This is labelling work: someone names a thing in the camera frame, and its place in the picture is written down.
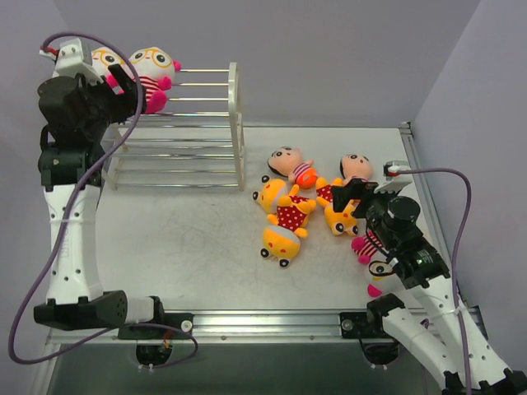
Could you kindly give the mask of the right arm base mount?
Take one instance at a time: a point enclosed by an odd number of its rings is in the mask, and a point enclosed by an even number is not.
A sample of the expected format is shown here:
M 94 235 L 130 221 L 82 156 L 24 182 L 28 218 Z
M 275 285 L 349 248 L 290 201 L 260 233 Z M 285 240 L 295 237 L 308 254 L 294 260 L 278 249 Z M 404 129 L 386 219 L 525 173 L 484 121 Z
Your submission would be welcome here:
M 387 294 L 368 302 L 364 310 L 342 312 L 339 314 L 341 338 L 391 339 L 383 329 L 382 318 L 387 317 L 392 309 L 404 307 L 404 302 L 398 296 Z

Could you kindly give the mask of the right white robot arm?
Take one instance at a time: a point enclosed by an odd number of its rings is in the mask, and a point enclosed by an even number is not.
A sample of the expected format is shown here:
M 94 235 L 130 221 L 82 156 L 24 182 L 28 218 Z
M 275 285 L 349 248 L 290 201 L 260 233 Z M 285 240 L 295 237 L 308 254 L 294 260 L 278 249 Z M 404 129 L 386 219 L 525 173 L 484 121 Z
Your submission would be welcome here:
M 365 325 L 376 336 L 397 340 L 435 379 L 444 394 L 523 394 L 526 375 L 511 369 L 492 349 L 470 312 L 459 302 L 453 273 L 417 227 L 421 208 L 392 183 L 352 179 L 332 188 L 333 208 L 352 200 L 388 254 L 386 261 L 404 289 L 425 309 L 426 329 L 394 294 L 367 304 Z

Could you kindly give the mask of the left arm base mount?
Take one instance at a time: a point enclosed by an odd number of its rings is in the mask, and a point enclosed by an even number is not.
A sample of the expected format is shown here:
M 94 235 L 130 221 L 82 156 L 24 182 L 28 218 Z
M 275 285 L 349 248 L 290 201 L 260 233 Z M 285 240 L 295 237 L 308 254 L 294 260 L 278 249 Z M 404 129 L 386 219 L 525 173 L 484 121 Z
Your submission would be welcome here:
M 119 329 L 120 340 L 185 340 L 192 334 L 194 315 L 187 312 L 165 311 L 161 299 L 150 296 L 152 299 L 152 317 L 148 321 L 135 319 Z

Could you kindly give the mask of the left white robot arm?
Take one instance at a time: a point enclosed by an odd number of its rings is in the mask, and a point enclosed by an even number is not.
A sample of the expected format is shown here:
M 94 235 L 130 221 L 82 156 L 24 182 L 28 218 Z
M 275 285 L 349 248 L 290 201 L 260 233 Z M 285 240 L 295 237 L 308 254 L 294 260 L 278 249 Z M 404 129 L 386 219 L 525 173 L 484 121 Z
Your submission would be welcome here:
M 38 324 L 64 331 L 137 323 L 145 337 L 157 338 L 166 330 L 159 299 L 105 291 L 96 263 L 96 210 L 106 160 L 101 140 L 111 124 L 140 114 L 146 104 L 121 66 L 110 67 L 110 74 L 119 93 L 108 82 L 90 82 L 80 72 L 50 78 L 37 90 L 46 120 L 38 169 L 53 247 L 46 269 L 49 289 L 33 316 Z

